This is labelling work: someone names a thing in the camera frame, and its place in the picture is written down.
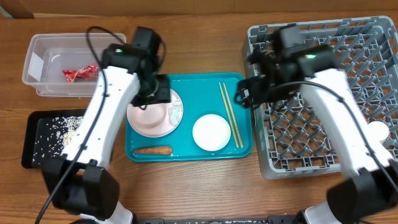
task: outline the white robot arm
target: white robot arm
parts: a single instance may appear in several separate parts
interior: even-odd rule
[[[162,43],[153,30],[138,27],[131,44],[111,44],[104,50],[96,90],[79,128],[61,156],[49,159],[43,168],[51,194],[36,223],[50,201],[96,223],[134,222],[134,214],[118,202],[119,184],[107,169],[128,104],[170,102],[169,79],[157,74],[164,61],[157,56]]]
[[[301,211],[296,223],[353,223],[395,206],[398,163],[369,133],[329,46],[305,45],[295,24],[280,28],[271,38],[273,52],[255,49],[248,57],[260,75],[238,83],[235,103],[256,108],[287,100],[290,92],[299,89],[320,118],[346,179],[328,190],[325,202]]]
[[[389,161],[392,160],[393,157],[378,139],[375,139],[372,134],[369,134],[368,123],[352,96],[346,81],[345,72],[331,68],[317,72],[315,78],[311,78],[309,81],[326,86],[345,99],[345,102],[354,113],[356,120],[361,125],[361,129],[368,143],[374,150],[375,156],[384,167],[390,166]],[[310,85],[302,85],[300,87],[300,92],[322,121],[322,126],[340,158],[341,173],[346,179],[359,176],[359,171],[361,169],[366,169],[370,172],[379,169],[372,157],[369,156],[369,151],[365,147],[363,139],[354,120],[348,113],[348,110],[335,96],[323,89]],[[341,223],[333,215],[327,201],[306,209],[304,214],[308,224]]]

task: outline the wooden chopsticks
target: wooden chopsticks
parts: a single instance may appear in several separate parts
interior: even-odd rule
[[[229,124],[231,125],[232,133],[233,133],[233,136],[234,136],[234,139],[235,139],[235,144],[236,144],[236,147],[239,147],[238,140],[236,139],[236,135],[235,135],[234,126],[233,126],[232,121],[231,121],[231,116],[229,115],[229,109],[228,109],[228,106],[226,104],[224,91],[223,91],[223,88],[221,87],[221,83],[218,83],[218,84],[220,86],[221,95],[223,96],[225,110],[226,110],[226,114],[228,115]],[[234,124],[235,124],[236,134],[238,135],[239,143],[240,143],[241,147],[243,148],[241,134],[239,132],[238,124],[236,123],[236,119],[235,119],[234,109],[232,108],[231,101],[229,100],[229,95],[228,95],[228,91],[226,89],[225,83],[223,83],[223,85],[224,85],[226,97],[228,99],[228,104],[229,104],[229,107],[230,107],[230,110],[231,110],[232,118],[233,118],[233,121],[234,121]]]

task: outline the black tray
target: black tray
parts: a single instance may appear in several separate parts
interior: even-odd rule
[[[75,110],[52,110],[52,111],[35,111],[31,113],[27,119],[26,133],[24,150],[22,152],[21,164],[26,169],[40,168],[33,165],[33,153],[35,149],[35,140],[38,130],[38,123],[43,118],[57,118],[57,117],[71,117],[71,116],[83,116],[86,109],[75,109]]]

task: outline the table surface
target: table surface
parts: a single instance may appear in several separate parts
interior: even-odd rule
[[[48,197],[42,174],[24,169],[21,154],[28,115],[38,110],[86,108],[87,98],[46,98],[21,81],[30,39],[35,34],[84,32],[103,26],[129,40],[137,26],[155,29],[167,43],[165,73],[239,72],[241,47],[252,25],[385,15],[397,11],[226,14],[214,16],[93,17],[0,21],[0,223],[33,223]],[[139,164],[124,152],[123,121],[110,173],[121,186],[120,201],[139,218],[246,218],[296,214],[320,203],[340,174],[267,180],[256,148],[244,159]],[[69,223],[78,217],[52,205],[42,223]],[[397,210],[369,217],[396,223]]]

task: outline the candy wrapper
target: candy wrapper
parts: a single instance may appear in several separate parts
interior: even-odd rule
[[[65,78],[67,78],[68,83],[72,83],[76,78],[83,78],[85,80],[92,80],[97,78],[97,65],[92,64],[85,68],[78,70],[62,70]]]

